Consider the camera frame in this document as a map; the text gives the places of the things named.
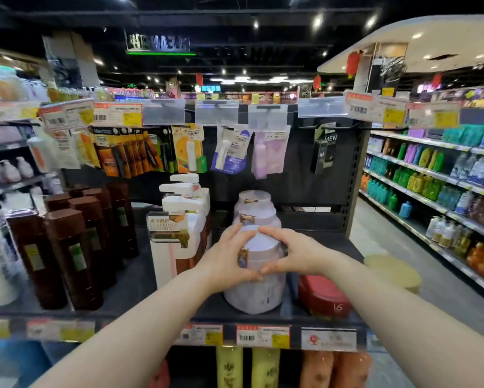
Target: ceiling light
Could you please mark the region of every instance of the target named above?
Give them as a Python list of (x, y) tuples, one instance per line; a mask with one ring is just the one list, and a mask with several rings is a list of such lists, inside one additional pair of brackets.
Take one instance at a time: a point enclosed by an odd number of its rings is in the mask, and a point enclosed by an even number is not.
[(376, 23), (376, 20), (377, 20), (377, 15), (373, 15), (372, 17), (370, 17), (366, 22), (366, 25), (365, 25), (366, 29), (369, 30), (371, 27), (373, 27)]
[(323, 15), (320, 13), (320, 14), (316, 15), (316, 17), (312, 21), (313, 30), (316, 31), (318, 28), (320, 28), (321, 23), (323, 23)]

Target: jar lid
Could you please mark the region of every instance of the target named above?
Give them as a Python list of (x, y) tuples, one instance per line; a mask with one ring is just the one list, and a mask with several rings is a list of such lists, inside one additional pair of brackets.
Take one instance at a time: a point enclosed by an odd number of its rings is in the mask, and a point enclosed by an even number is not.
[(28, 209), (18, 209), (6, 215), (12, 234), (18, 238), (37, 237), (46, 234), (43, 220), (36, 211)]
[(111, 208), (111, 197), (105, 188), (91, 188), (83, 191), (84, 196), (93, 196), (98, 199), (102, 209)]
[(271, 224), (276, 217), (276, 208), (269, 203), (247, 203), (239, 209), (240, 221), (252, 222), (257, 226)]
[(72, 208), (47, 213), (45, 223), (48, 234), (56, 240), (79, 235), (86, 229), (82, 212)]
[(107, 184), (111, 200), (128, 200), (129, 185), (125, 182), (109, 182)]
[(70, 203), (68, 203), (70, 199), (71, 196), (67, 193), (50, 195), (44, 198), (44, 205), (48, 212), (57, 211), (58, 209), (70, 208)]
[(238, 194), (239, 201), (246, 203), (267, 203), (271, 202), (271, 194), (263, 190), (245, 190)]
[(103, 218), (102, 207), (97, 198), (93, 196), (84, 196), (81, 198), (70, 199), (70, 208), (82, 211), (84, 220), (95, 220)]
[(87, 185), (82, 185), (78, 183), (73, 188), (68, 189), (68, 194), (72, 198), (81, 198), (85, 189), (89, 189), (89, 187)]
[[(258, 230), (258, 226), (250, 224), (243, 226), (239, 232)], [(268, 260), (277, 259), (277, 252), (279, 249), (280, 241), (267, 234), (263, 234), (257, 231), (257, 234), (246, 242), (243, 249), (247, 249), (247, 260)]]

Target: forearm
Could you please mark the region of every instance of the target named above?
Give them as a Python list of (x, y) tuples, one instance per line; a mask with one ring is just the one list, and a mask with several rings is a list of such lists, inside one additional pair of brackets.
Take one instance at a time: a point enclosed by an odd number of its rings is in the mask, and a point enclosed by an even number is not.
[(206, 281), (197, 269), (178, 275), (68, 354), (33, 387), (145, 387), (209, 296)]
[(484, 337), (346, 255), (326, 276), (418, 388), (484, 386)]

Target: person's left hand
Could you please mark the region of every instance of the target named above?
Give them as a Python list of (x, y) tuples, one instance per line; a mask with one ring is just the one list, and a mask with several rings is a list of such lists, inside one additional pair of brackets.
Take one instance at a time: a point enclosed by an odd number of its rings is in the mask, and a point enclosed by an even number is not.
[(257, 233), (244, 231), (241, 223), (228, 227), (220, 236), (219, 242), (211, 247), (194, 268), (204, 275), (210, 292), (217, 293), (248, 280), (261, 281), (262, 274), (238, 265), (238, 253)]

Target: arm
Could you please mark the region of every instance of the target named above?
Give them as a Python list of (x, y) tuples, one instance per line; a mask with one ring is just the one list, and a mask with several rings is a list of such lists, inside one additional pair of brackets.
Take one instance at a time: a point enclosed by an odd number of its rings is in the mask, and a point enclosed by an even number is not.
[(32, 388), (132, 388), (147, 386), (170, 346), (212, 293), (259, 273), (238, 266), (238, 252), (255, 232), (227, 228), (199, 264), (171, 280), (70, 352)]
[(418, 388), (484, 387), (484, 337), (349, 256), (285, 228), (260, 228), (289, 255), (262, 274), (295, 271), (333, 280)]

